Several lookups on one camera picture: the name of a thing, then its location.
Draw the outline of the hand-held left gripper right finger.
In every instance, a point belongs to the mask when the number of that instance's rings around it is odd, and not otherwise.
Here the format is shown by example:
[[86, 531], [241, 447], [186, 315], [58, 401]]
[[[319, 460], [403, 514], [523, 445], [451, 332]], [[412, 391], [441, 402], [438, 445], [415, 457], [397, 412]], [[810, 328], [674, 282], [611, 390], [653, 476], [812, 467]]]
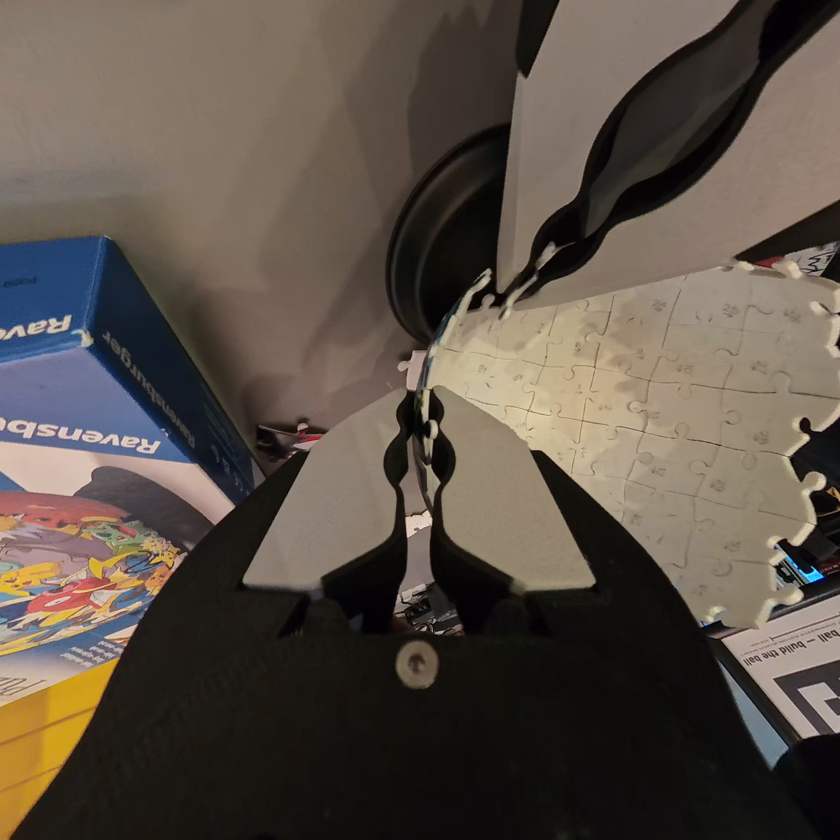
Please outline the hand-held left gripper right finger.
[[444, 386], [431, 389], [428, 409], [430, 562], [465, 632], [481, 633], [511, 597], [590, 591], [591, 566], [526, 443]]

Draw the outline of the colourful cartoon puzzle ball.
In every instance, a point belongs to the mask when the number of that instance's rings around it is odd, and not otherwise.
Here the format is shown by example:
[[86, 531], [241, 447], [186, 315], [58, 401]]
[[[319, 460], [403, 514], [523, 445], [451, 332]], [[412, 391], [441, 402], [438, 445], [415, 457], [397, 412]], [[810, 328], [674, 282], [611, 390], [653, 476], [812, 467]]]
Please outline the colourful cartoon puzzle ball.
[[738, 263], [515, 311], [482, 284], [441, 324], [419, 391], [464, 397], [557, 463], [646, 549], [702, 623], [798, 603], [780, 544], [825, 479], [791, 457], [838, 419], [838, 283]]

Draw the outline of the white sheet with black tag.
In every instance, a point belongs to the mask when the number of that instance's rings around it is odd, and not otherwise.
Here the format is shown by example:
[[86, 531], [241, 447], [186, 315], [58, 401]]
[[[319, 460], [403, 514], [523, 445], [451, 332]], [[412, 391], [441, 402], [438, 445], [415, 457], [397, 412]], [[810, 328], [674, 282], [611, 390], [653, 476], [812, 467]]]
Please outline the white sheet with black tag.
[[838, 734], [837, 596], [726, 635], [718, 652], [787, 743]]

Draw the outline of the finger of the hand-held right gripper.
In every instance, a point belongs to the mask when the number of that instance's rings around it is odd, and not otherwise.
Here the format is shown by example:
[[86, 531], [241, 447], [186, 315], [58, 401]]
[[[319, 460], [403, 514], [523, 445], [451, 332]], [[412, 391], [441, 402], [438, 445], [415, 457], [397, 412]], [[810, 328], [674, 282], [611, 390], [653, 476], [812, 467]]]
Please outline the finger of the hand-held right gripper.
[[732, 1], [560, 1], [527, 76], [518, 75], [497, 246], [505, 291], [545, 220], [581, 187], [596, 135], [661, 61], [716, 27]]
[[[523, 7], [527, 76], [556, 7]], [[604, 121], [515, 277], [548, 307], [723, 265], [838, 202], [838, 7], [733, 7]]]

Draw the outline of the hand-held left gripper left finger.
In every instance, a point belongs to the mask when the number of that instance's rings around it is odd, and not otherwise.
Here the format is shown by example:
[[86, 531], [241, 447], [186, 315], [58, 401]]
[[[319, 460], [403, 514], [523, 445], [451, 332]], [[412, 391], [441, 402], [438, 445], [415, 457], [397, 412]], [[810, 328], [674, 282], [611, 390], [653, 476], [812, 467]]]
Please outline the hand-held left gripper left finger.
[[365, 633], [385, 633], [407, 567], [412, 421], [413, 394], [400, 390], [329, 430], [301, 459], [243, 585], [330, 599]]

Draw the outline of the blue puzzle box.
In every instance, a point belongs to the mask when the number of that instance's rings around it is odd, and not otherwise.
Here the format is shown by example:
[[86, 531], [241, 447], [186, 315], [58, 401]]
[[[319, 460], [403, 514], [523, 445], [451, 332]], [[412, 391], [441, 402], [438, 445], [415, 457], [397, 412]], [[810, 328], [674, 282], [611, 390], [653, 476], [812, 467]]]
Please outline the blue puzzle box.
[[263, 479], [110, 238], [2, 245], [2, 838], [153, 599]]

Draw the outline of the black round ball stand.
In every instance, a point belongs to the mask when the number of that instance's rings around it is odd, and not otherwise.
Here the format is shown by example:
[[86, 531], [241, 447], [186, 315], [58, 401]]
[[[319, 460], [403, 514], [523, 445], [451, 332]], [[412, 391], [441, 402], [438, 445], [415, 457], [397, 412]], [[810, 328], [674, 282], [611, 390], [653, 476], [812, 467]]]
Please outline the black round ball stand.
[[428, 345], [486, 269], [495, 269], [511, 125], [458, 143], [419, 180], [399, 213], [385, 258], [392, 314]]

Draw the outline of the black red white puzzle piece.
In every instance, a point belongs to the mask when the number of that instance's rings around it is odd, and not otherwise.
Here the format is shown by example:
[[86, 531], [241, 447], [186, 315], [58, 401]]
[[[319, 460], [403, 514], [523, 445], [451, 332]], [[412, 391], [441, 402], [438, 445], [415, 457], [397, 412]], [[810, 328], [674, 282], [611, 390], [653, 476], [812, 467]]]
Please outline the black red white puzzle piece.
[[258, 424], [257, 449], [269, 460], [285, 460], [297, 453], [310, 451], [326, 434], [324, 430], [300, 421], [296, 426]]

